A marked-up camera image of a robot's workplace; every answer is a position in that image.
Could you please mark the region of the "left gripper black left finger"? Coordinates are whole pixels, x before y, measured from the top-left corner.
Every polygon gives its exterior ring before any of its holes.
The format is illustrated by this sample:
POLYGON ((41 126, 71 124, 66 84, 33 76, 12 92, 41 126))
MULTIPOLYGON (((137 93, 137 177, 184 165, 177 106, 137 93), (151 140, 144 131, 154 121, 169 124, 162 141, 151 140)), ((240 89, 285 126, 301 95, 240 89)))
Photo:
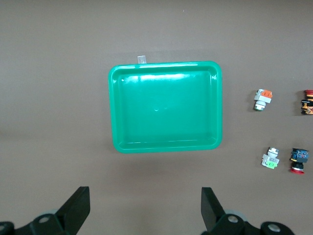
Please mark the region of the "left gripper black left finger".
POLYGON ((90 213, 89 187, 79 187, 55 212, 38 216, 16 235, 76 235, 90 213))

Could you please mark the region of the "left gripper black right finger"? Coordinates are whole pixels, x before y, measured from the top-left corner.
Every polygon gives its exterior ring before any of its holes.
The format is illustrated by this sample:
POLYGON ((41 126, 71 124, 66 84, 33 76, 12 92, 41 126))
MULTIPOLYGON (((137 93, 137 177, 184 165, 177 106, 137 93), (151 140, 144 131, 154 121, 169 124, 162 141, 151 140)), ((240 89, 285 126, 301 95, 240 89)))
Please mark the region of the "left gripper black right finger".
POLYGON ((201 215, 205 235, 260 235, 260 229, 244 221, 239 215, 226 213, 213 189, 201 189, 201 215))

